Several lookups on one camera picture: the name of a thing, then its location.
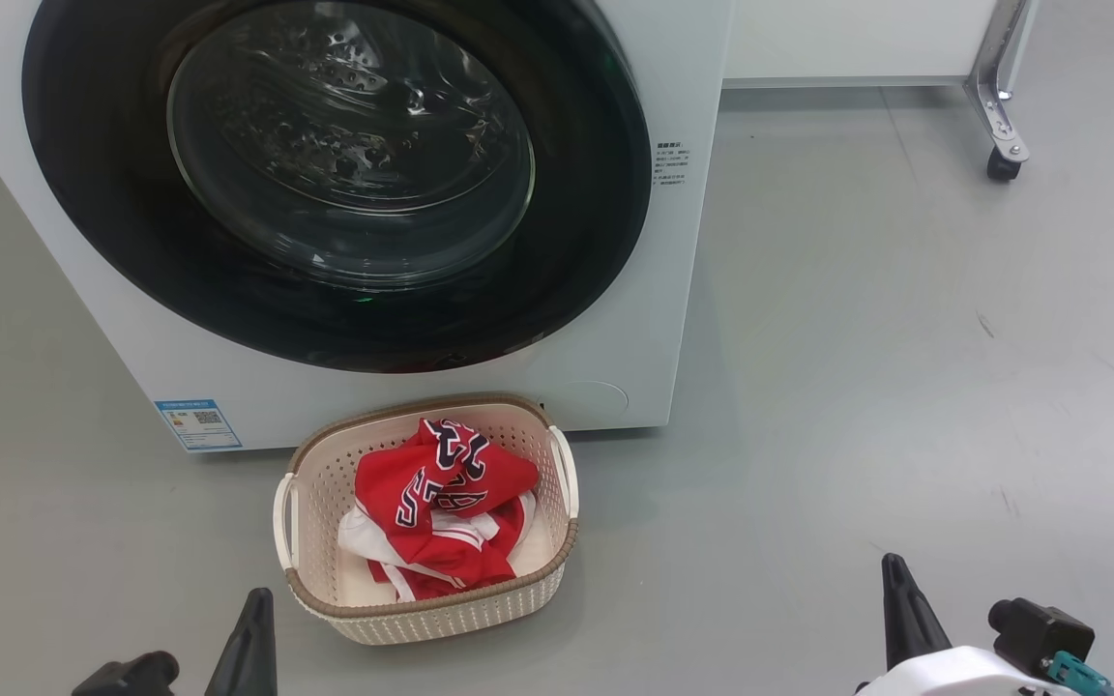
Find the caster wheel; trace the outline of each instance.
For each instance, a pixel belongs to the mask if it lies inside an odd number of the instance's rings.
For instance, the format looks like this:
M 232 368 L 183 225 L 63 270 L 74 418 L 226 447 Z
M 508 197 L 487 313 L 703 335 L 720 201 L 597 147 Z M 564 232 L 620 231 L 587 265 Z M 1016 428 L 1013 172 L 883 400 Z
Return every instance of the caster wheel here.
M 1009 163 L 999 150 L 991 150 L 986 160 L 986 177 L 990 180 L 1013 180 L 1022 173 L 1022 163 Z

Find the white robot part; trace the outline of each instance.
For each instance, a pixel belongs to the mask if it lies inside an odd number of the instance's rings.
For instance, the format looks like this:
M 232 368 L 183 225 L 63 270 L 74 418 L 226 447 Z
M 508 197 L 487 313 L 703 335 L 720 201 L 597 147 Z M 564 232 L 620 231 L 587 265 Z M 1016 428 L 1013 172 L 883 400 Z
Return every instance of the white robot part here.
M 902 661 L 859 696 L 1078 696 L 1068 687 L 1039 682 L 983 648 L 960 647 Z

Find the teal connector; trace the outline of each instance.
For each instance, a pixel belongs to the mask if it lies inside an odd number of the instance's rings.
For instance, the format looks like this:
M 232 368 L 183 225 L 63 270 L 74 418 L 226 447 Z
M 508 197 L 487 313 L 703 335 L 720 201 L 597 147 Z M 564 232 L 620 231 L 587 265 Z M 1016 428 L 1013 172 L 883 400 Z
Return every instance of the teal connector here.
M 1114 693 L 1108 678 L 1103 677 L 1096 670 L 1091 669 L 1086 663 L 1069 656 L 1064 650 L 1056 653 L 1055 659 L 1052 659 L 1052 665 L 1047 668 L 1047 677 L 1056 684 L 1072 688 L 1081 696 L 1101 696 L 1106 690 Z

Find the clothes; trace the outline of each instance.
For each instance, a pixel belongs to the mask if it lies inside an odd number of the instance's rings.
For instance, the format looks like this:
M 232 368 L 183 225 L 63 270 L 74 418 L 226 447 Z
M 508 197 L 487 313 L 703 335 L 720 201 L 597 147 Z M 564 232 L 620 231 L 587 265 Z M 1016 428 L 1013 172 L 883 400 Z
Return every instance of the clothes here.
M 338 540 L 384 563 L 400 597 L 508 580 L 507 556 L 531 519 L 538 481 L 534 463 L 465 424 L 421 420 L 397 450 L 360 459 L 356 506 Z
M 433 533 L 447 535 L 478 551 L 480 580 L 470 585 L 419 563 L 407 563 L 390 546 L 384 530 L 359 503 L 338 525 L 338 546 L 368 559 L 377 582 L 390 582 L 398 590 L 399 599 L 413 602 L 511 580 L 515 574 L 509 567 L 509 552 L 530 531 L 535 510 L 536 497 L 529 490 L 496 510 L 466 520 L 441 510 L 432 512 Z M 468 560 L 473 558 L 473 555 L 467 556 Z

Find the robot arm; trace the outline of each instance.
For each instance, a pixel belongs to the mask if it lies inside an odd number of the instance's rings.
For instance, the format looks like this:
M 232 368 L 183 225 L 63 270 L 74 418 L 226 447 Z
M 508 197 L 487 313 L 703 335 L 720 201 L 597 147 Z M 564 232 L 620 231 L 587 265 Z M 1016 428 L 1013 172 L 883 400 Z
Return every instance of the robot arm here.
M 129 663 L 106 663 L 71 696 L 174 696 L 169 685 L 177 677 L 172 654 L 147 653 Z M 204 696 L 277 696 L 274 595 L 265 587 L 248 591 Z
M 987 623 L 994 651 L 954 648 L 906 559 L 883 556 L 883 631 L 888 674 L 859 696 L 1114 696 L 1086 659 L 1091 626 L 1055 607 L 1005 599 Z

